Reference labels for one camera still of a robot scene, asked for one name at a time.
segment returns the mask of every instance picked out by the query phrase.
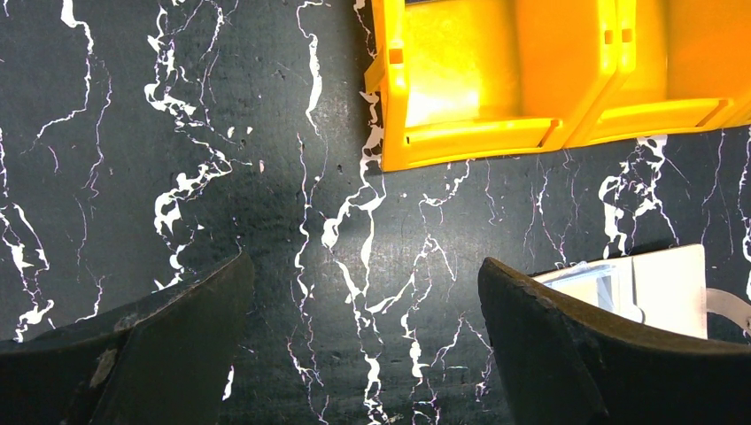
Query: dark countertop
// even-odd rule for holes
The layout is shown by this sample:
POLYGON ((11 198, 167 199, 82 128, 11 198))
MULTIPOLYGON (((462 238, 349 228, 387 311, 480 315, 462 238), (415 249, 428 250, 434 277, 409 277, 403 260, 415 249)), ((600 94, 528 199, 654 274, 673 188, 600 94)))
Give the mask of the dark countertop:
MULTIPOLYGON (((751 296, 746 127, 382 174, 369 4, 5 10, 2 339, 243 248, 255 305, 222 423, 503 423, 484 257, 534 274, 703 243, 708 286, 751 296)), ((714 315, 709 334, 747 344, 714 315)))

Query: yellow plastic bin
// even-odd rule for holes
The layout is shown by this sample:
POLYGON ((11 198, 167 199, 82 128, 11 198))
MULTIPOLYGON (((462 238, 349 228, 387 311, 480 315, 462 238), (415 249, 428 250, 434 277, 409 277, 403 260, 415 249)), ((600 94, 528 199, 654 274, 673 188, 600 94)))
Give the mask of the yellow plastic bin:
POLYGON ((749 118, 742 111, 751 106, 751 55, 742 50, 751 45, 751 2, 616 2, 619 21, 633 23, 622 63, 633 51, 635 63, 623 85, 600 99, 600 117, 583 122, 567 147, 706 131, 735 114, 749 118))
POLYGON ((560 149, 587 113, 597 120, 622 56, 615 0, 372 7, 365 83, 381 92, 385 171, 560 149))

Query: plastic bin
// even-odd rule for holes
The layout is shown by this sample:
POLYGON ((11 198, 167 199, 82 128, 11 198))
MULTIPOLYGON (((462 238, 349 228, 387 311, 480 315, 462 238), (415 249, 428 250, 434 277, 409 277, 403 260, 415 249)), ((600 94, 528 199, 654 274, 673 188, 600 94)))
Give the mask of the plastic bin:
POLYGON ((622 25, 633 22, 621 63, 632 51, 635 62, 623 65, 632 66, 630 75, 600 99, 600 117, 583 120, 567 147, 751 118, 751 55, 742 51, 751 45, 751 2, 617 0, 617 10, 622 25))
POLYGON ((382 169, 560 149, 617 77, 615 0, 372 3, 382 169))

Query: black marble surface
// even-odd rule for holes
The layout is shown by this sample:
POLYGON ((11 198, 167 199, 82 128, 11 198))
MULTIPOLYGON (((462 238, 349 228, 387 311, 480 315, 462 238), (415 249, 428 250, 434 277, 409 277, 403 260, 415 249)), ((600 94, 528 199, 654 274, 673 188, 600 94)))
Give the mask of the black marble surface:
POLYGON ((370 20, 363 0, 5 0, 0 338, 242 248, 255 304, 221 423, 509 423, 484 257, 533 274, 703 243, 708 286, 749 299, 748 128, 382 174, 370 20))

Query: marble pattern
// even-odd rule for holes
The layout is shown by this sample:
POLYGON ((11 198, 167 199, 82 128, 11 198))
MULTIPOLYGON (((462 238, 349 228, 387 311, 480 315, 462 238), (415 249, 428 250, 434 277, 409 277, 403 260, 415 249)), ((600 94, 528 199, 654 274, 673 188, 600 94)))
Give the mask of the marble pattern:
POLYGON ((751 298, 748 128, 382 174, 370 21, 364 0, 5 0, 0 337, 246 249, 223 423, 503 423, 483 257, 703 243, 708 285, 751 298))

